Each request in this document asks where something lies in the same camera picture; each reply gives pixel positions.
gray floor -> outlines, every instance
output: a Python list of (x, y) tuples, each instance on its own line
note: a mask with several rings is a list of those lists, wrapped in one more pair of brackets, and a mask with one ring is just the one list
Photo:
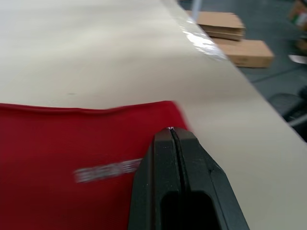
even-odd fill
[[(295, 41), (302, 32), (287, 19), (294, 0), (203, 0), (202, 11), (233, 12), (246, 26), (246, 39), (263, 40), (275, 54), (267, 69), (240, 68), (265, 97), (280, 92), (297, 94), (307, 85), (307, 65), (292, 62), (288, 55), (298, 54)], [(181, 6), (190, 10), (191, 1)]]

cardboard box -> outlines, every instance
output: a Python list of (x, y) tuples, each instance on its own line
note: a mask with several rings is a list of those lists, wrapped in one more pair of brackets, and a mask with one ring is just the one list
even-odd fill
[(299, 39), (296, 43), (296, 46), (303, 52), (307, 53), (307, 39)]
[(307, 30), (307, 0), (296, 0), (289, 19), (302, 30)]
[(270, 66), (274, 54), (263, 41), (231, 41), (215, 38), (213, 41), (238, 67), (265, 68)]
[(197, 24), (211, 37), (241, 40), (245, 35), (243, 23), (233, 13), (199, 12)]

beige table surface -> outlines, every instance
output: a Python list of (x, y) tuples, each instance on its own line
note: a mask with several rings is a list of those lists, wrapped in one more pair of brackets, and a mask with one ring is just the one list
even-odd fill
[(226, 171), (251, 230), (306, 229), (305, 143), (229, 61), (193, 46), (165, 2), (10, 0), (0, 26), (0, 102), (175, 100)]

flattened cardboard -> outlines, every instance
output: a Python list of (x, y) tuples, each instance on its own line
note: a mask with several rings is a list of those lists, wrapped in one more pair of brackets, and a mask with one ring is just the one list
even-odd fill
[(233, 13), (199, 12), (197, 24), (211, 37), (240, 40), (245, 34), (242, 21)]
[(215, 38), (213, 41), (238, 67), (265, 68), (270, 66), (274, 54), (263, 41), (231, 41)]

red cloth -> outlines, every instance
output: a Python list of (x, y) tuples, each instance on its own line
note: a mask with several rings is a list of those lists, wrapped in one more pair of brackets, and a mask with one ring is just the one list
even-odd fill
[[(172, 102), (108, 110), (0, 104), (1, 229), (127, 229), (133, 173), (110, 170), (142, 158), (165, 127), (186, 128)], [(76, 178), (106, 165), (100, 178)]]

